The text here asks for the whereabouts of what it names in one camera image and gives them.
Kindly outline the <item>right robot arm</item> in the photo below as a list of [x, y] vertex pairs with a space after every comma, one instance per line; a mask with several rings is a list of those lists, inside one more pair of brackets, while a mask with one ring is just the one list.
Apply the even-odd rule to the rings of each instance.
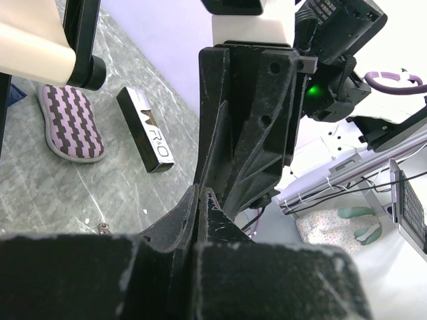
[[349, 119], [369, 150], [385, 151], [426, 123], [421, 109], [395, 125], [353, 116], [377, 75], [359, 77], [356, 53], [386, 24], [373, 1], [205, 1], [213, 44], [199, 52], [199, 151], [194, 182], [209, 188], [229, 217], [264, 208], [290, 166], [300, 119]]

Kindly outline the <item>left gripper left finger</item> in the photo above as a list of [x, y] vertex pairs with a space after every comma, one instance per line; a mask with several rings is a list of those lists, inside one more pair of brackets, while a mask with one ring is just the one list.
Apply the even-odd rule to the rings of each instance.
[[138, 234], [1, 238], [2, 319], [187, 319], [192, 185]]

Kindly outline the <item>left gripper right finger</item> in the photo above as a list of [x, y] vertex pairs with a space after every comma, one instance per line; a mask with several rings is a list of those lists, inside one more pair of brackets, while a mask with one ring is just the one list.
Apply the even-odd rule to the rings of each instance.
[[199, 197], [188, 319], [371, 319], [350, 256], [339, 247], [256, 243]]

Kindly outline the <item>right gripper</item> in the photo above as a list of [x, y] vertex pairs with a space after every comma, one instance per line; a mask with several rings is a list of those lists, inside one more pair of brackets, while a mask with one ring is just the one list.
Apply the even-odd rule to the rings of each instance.
[[212, 39], [198, 55], [199, 149], [194, 182], [230, 217], [273, 197], [294, 158], [306, 79], [295, 1], [204, 1]]

